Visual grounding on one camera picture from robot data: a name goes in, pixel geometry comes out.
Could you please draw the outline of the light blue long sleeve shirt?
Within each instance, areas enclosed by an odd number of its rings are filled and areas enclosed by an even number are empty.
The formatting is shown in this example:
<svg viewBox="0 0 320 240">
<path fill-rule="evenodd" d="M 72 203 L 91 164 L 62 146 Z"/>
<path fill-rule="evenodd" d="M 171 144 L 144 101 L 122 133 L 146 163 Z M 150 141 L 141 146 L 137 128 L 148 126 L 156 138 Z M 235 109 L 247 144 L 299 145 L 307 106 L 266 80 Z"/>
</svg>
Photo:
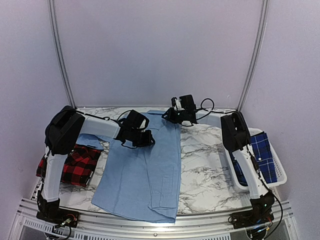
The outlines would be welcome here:
<svg viewBox="0 0 320 240">
<path fill-rule="evenodd" d="M 130 220 L 151 223 L 176 221 L 181 185 L 181 128 L 162 118 L 163 111 L 149 110 L 155 143 L 127 148 L 116 140 L 117 124 L 86 117 L 77 143 L 99 147 L 109 142 L 106 166 L 91 200 L 100 209 Z"/>
</svg>

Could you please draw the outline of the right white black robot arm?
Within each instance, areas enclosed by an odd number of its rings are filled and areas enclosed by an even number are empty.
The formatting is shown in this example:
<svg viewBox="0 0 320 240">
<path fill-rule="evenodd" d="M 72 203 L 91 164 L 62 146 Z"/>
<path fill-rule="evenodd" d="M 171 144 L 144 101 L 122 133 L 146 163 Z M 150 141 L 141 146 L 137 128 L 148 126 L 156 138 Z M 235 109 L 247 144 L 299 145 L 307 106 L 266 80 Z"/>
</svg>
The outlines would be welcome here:
<svg viewBox="0 0 320 240">
<path fill-rule="evenodd" d="M 193 96 L 188 94 L 171 98 L 171 107 L 162 118 L 173 123 L 183 125 L 189 122 L 207 124 L 221 129 L 221 140 L 224 150 L 231 154 L 240 165 L 247 182 L 251 210 L 240 211 L 231 215 L 231 222 L 241 226 L 245 224 L 262 224 L 271 222 L 272 206 L 275 196 L 268 187 L 261 172 L 251 144 L 251 136 L 246 121 L 240 111 L 217 111 L 214 107 L 197 107 Z"/>
</svg>

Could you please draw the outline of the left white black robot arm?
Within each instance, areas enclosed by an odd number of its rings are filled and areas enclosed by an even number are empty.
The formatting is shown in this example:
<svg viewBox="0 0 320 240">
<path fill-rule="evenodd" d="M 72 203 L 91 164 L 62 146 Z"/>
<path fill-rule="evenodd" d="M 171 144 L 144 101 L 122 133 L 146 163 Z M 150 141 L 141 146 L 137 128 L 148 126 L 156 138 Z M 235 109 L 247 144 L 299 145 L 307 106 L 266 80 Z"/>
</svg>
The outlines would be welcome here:
<svg viewBox="0 0 320 240">
<path fill-rule="evenodd" d="M 156 142 L 147 129 L 149 122 L 146 116 L 135 110 L 130 110 L 121 119 L 112 119 L 87 114 L 69 105 L 63 107 L 45 129 L 45 176 L 37 198 L 38 211 L 53 223 L 63 219 L 59 198 L 61 176 L 79 135 L 103 136 L 122 144 L 131 142 L 132 149 L 148 147 Z"/>
</svg>

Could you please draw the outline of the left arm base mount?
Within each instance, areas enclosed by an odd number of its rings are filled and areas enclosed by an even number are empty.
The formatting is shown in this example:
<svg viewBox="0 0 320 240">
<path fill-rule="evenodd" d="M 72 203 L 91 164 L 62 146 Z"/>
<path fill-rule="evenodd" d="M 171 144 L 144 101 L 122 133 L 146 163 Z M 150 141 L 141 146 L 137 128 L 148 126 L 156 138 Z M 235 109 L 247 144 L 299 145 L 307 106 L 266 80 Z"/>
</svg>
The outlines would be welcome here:
<svg viewBox="0 0 320 240">
<path fill-rule="evenodd" d="M 60 225 L 67 219 L 71 219 L 71 222 L 68 223 L 68 225 L 72 228 L 77 227 L 79 216 L 80 216 L 80 213 L 78 211 L 72 211 L 67 209 L 61 209 L 54 217 L 45 216 L 44 213 L 41 213 L 39 211 L 36 214 L 37 219 L 40 219 L 49 223 L 53 223 L 56 225 Z"/>
</svg>

